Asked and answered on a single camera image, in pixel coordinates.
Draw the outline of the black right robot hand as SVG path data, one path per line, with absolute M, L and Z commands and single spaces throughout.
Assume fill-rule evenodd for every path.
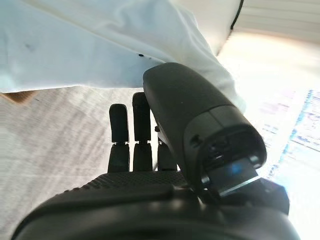
M 264 140 L 200 74 L 169 62 L 143 90 L 176 170 L 105 173 L 43 202 L 14 240 L 297 240 L 285 188 L 260 177 Z

